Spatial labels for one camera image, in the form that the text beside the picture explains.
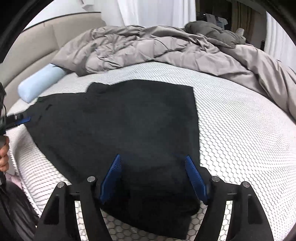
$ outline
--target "metal pin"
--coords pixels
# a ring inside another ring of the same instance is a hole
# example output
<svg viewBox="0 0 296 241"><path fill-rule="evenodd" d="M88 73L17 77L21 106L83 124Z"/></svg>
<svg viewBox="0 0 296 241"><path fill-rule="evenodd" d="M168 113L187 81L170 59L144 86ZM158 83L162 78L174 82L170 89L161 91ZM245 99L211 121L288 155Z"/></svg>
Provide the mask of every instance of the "metal pin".
<svg viewBox="0 0 296 241"><path fill-rule="evenodd" d="M248 182L243 182L242 185L243 185L245 188L250 187L250 184L249 184Z"/></svg>
<svg viewBox="0 0 296 241"><path fill-rule="evenodd" d="M64 182L59 182L59 183L57 184L57 187L58 187L58 188L62 188L64 185L65 185Z"/></svg>
<svg viewBox="0 0 296 241"><path fill-rule="evenodd" d="M88 181L89 183L92 183L95 179L96 179L96 178L95 178L94 176L90 176L90 177L87 178L87 181Z"/></svg>
<svg viewBox="0 0 296 241"><path fill-rule="evenodd" d="M217 177L217 176L213 176L212 177L212 181L214 181L214 182L219 182L220 181L220 178L219 177Z"/></svg>

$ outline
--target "human hand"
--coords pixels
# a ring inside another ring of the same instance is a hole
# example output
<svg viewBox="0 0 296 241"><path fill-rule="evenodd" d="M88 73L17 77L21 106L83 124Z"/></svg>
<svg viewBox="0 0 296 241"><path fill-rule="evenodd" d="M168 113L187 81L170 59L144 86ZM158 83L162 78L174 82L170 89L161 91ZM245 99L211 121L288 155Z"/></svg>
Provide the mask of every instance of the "human hand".
<svg viewBox="0 0 296 241"><path fill-rule="evenodd" d="M8 155L9 138L5 137L5 145L0 149L0 171L6 172L9 169Z"/></svg>

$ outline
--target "white curtain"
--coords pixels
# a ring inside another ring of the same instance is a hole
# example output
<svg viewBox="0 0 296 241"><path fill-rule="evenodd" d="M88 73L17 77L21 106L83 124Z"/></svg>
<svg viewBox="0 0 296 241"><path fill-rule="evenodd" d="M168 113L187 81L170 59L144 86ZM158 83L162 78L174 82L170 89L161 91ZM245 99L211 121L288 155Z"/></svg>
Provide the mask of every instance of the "white curtain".
<svg viewBox="0 0 296 241"><path fill-rule="evenodd" d="M107 25L184 27L196 20L195 0L107 0L102 3Z"/></svg>
<svg viewBox="0 0 296 241"><path fill-rule="evenodd" d="M296 72L296 46L280 24L267 14L264 51Z"/></svg>

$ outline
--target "beige headboard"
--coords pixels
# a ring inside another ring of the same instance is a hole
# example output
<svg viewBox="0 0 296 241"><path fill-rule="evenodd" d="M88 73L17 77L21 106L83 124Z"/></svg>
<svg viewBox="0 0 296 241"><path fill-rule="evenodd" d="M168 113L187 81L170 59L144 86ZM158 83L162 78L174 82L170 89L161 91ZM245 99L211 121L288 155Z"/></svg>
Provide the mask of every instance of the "beige headboard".
<svg viewBox="0 0 296 241"><path fill-rule="evenodd" d="M57 51L69 40L91 28L105 26L99 12L65 15L24 30L0 64L0 82L7 96L9 110L19 99L20 82L50 63Z"/></svg>

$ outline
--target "hexagonal pattern fabric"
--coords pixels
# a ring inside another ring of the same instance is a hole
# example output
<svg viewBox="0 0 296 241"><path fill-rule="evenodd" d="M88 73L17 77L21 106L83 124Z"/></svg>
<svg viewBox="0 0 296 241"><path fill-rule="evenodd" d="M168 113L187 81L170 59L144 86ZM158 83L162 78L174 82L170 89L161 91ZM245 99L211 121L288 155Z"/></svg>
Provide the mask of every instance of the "hexagonal pattern fabric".
<svg viewBox="0 0 296 241"><path fill-rule="evenodd" d="M296 221L296 125L274 103L229 80L163 63L143 63L106 73L77 77L69 74L46 90L54 93L84 92L91 82L114 84L130 79L163 81L194 88L200 128L200 163L211 175L229 183L248 181L269 220L275 241L282 241ZM18 101L16 113L29 105ZM24 125L8 132L11 156L23 189L41 215L52 190L67 179L36 147ZM227 203L219 240L225 240L231 216ZM187 240L201 225L206 206L192 217ZM80 205L77 222L82 240L87 240ZM157 240L157 236L130 227L103 212L113 240Z"/></svg>

